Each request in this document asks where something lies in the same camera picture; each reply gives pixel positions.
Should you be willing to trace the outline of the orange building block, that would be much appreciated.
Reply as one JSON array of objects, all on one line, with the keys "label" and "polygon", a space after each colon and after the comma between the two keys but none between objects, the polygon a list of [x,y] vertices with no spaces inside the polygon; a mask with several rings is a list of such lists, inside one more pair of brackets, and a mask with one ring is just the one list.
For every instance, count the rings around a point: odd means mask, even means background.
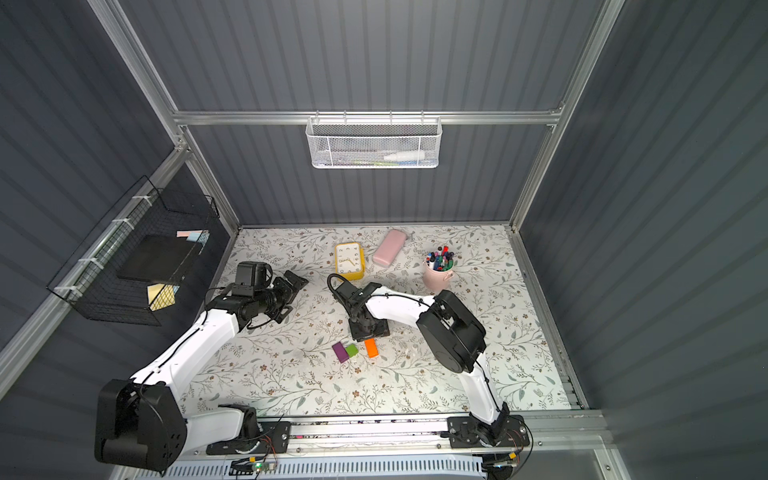
[{"label": "orange building block", "polygon": [[364,345],[369,358],[376,358],[379,356],[379,350],[374,338],[366,339]]}]

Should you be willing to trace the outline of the purple building block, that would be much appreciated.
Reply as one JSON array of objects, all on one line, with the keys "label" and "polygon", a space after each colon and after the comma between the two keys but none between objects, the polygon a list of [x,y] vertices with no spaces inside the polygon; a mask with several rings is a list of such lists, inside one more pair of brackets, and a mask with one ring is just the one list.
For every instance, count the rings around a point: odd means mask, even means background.
[{"label": "purple building block", "polygon": [[340,363],[345,363],[349,360],[349,354],[341,342],[336,342],[333,344],[332,350]]}]

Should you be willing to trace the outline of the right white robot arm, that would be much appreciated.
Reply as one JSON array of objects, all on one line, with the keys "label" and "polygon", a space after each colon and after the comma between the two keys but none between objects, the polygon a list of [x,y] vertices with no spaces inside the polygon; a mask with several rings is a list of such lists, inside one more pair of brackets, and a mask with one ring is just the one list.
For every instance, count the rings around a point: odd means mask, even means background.
[{"label": "right white robot arm", "polygon": [[354,340],[388,336],[391,321],[408,326],[444,368],[459,376],[471,416],[491,428],[509,414],[491,379],[486,329],[453,292],[417,296],[375,282],[358,288],[339,274],[329,275],[327,286],[346,311]]}]

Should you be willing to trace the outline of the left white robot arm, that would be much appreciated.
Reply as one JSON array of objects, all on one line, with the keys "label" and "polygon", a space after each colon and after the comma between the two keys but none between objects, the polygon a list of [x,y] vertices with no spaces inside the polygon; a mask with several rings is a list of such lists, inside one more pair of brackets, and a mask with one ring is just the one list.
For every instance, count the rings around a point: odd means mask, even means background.
[{"label": "left white robot arm", "polygon": [[282,322],[307,279],[291,271],[274,276],[270,265],[248,262],[247,276],[221,289],[191,327],[154,361],[127,380],[99,392],[94,457],[105,464],[164,473],[184,453],[214,444],[227,452],[254,450],[265,440],[252,407],[224,404],[185,416],[179,405],[194,377],[224,344],[253,319]]}]

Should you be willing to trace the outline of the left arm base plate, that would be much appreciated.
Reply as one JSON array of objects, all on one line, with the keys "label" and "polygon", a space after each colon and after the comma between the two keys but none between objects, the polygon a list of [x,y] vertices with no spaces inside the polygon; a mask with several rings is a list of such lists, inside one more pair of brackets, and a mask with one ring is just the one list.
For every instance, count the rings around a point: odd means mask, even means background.
[{"label": "left arm base plate", "polygon": [[290,422],[283,420],[262,422],[257,433],[241,434],[233,440],[209,444],[206,447],[206,454],[214,456],[266,456],[286,453],[291,427]]}]

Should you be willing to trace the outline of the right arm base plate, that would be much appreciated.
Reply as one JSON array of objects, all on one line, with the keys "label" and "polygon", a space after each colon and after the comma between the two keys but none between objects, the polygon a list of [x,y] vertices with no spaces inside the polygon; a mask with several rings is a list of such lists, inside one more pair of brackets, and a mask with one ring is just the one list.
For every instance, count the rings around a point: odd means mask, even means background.
[{"label": "right arm base plate", "polygon": [[512,448],[523,449],[531,445],[530,429],[520,415],[500,417],[498,425],[486,425],[473,416],[454,416],[447,419],[447,430],[440,433],[449,440],[453,449]]}]

